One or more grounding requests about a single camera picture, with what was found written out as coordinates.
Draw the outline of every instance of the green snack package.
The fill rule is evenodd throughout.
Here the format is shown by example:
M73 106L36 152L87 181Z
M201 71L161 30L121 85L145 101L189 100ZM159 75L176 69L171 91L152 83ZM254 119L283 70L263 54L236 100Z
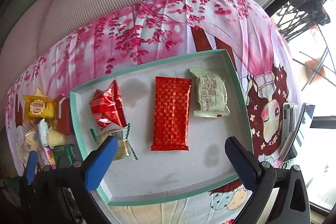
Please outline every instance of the green snack package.
M61 156L66 156L69 159L70 166L75 162L75 154L73 151L72 144L55 146L52 151L53 151L57 166L59 164L59 158Z
M217 70L189 69L196 80L196 98L199 106L195 117L218 118L228 116L227 93L224 77Z

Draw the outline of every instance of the white wrapped snack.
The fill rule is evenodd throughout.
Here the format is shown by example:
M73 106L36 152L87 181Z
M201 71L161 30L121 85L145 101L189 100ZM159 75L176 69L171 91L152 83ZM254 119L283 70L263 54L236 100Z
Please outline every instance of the white wrapped snack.
M48 141L47 141L48 124L44 118L40 120L38 128L39 128L41 144L43 147L47 146L48 145Z
M196 80L196 98L199 106L195 117L218 118L228 116L227 93L224 77L217 70L189 69Z

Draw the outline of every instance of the stain on tray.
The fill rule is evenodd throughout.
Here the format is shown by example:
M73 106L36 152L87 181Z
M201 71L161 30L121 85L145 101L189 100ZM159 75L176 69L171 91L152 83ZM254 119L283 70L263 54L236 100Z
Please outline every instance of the stain on tray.
M166 175L160 182L158 182L156 185L160 186L160 185L165 185L165 184L169 184L169 183L176 183L179 180L177 179L173 179L174 176L176 176L177 173L171 173L169 175Z
M149 88L145 82L132 78L120 86L120 92L124 106L134 108L138 101L149 94Z
M209 145L203 154L203 165L206 168L213 168L219 165L220 163L220 153L221 147L218 144L211 144Z

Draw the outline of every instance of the cartoon girl face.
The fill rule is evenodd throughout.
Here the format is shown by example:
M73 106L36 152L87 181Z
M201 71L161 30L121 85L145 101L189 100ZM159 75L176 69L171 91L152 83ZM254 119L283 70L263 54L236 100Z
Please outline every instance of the cartoon girl face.
M261 112L261 118L264 123L263 136L265 142L269 142L273 134L279 127L280 106L279 103L273 99L269 101Z

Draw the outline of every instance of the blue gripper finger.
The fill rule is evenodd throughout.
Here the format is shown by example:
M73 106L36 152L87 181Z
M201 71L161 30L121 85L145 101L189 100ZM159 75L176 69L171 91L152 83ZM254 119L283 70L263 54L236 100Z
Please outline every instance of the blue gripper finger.
M90 192L97 189L102 181L107 169L110 167L118 151L118 140L113 136L108 136L98 150L92 151L86 160L91 160L91 154L96 154L95 158L85 172L85 188Z
M29 154L25 175L28 185L31 185L34 181L36 166L37 166L37 152L31 151Z

